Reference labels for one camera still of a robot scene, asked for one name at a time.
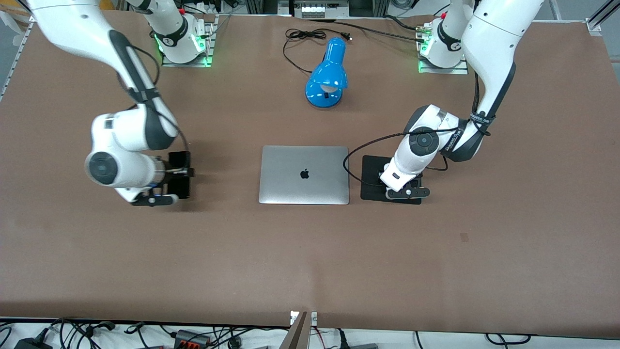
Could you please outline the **black smartphone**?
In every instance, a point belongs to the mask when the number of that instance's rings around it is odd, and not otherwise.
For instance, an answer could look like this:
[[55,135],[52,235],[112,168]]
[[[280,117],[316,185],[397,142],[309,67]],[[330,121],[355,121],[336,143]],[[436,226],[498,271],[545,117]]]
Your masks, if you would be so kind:
[[190,197],[190,181],[188,169],[192,168],[192,157],[189,151],[168,153],[169,170],[172,173],[168,181],[168,194],[176,194],[179,199]]

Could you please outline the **black mouse pad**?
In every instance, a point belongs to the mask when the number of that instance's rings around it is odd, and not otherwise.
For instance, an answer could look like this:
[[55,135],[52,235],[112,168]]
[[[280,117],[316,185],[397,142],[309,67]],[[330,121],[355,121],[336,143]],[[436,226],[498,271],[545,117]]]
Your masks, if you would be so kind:
[[[420,205],[422,200],[410,201],[392,201],[386,199],[386,191],[389,189],[383,181],[380,180],[381,174],[390,162],[388,157],[365,155],[362,159],[361,173],[361,189],[360,197],[363,200],[379,201],[387,203],[401,203]],[[410,188],[411,182],[407,183],[404,188]]]

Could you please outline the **silver closed laptop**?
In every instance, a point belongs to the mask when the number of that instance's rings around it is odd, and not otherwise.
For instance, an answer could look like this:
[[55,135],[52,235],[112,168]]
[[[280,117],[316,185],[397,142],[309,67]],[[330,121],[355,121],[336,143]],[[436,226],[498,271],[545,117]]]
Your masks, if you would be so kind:
[[347,154],[344,146],[265,145],[259,203],[348,204]]

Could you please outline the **blue desk lamp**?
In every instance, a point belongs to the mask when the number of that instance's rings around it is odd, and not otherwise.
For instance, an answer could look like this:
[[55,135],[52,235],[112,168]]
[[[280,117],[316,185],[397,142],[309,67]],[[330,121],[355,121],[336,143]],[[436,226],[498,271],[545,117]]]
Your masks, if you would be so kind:
[[327,43],[323,61],[310,74],[304,92],[308,102],[316,108],[336,106],[348,88],[347,72],[343,66],[347,44],[343,38],[334,37]]

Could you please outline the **grey orange connector block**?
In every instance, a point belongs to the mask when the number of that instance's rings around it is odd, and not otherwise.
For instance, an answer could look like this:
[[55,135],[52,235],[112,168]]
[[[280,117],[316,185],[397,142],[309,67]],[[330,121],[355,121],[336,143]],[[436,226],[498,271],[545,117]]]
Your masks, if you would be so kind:
[[191,331],[175,332],[173,349],[207,349],[211,343],[208,335],[199,335]]

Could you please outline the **white power strip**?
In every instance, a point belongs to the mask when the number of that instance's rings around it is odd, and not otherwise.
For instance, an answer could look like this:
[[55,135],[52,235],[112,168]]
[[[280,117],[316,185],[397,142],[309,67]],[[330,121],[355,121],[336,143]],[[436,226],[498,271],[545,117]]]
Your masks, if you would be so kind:
[[328,18],[339,8],[337,3],[296,3],[294,14],[299,18]]

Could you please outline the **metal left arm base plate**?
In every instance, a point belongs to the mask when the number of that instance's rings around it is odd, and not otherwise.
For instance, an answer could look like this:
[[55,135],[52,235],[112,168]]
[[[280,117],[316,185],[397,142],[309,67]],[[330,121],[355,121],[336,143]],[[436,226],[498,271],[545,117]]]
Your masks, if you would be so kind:
[[427,23],[424,27],[418,26],[416,28],[416,38],[423,40],[422,43],[417,44],[417,57],[418,57],[418,72],[429,74],[450,74],[450,75],[467,75],[468,68],[465,61],[465,57],[462,57],[460,62],[454,67],[438,67],[432,64],[427,57],[422,53],[428,48],[430,38],[432,37],[430,27],[427,27]]

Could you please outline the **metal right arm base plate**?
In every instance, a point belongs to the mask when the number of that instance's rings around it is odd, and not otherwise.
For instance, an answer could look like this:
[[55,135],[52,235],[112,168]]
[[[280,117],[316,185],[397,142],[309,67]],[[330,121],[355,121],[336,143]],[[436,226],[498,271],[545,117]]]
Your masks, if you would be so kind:
[[158,46],[161,53],[161,65],[163,67],[192,67],[204,68],[210,67],[213,60],[216,29],[218,29],[218,17],[215,21],[205,21],[203,18],[196,18],[190,14],[184,14],[184,18],[188,20],[188,34],[184,39],[192,40],[192,45],[183,40],[177,44],[182,49],[182,53],[172,53],[173,58],[188,58],[186,62],[176,62],[170,59],[170,48]]

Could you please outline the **wooden post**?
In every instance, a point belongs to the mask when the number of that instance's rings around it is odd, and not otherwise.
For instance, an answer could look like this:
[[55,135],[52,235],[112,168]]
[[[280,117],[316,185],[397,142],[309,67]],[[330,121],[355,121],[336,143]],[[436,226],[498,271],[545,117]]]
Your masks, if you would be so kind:
[[298,312],[279,349],[308,349],[312,319],[312,312]]

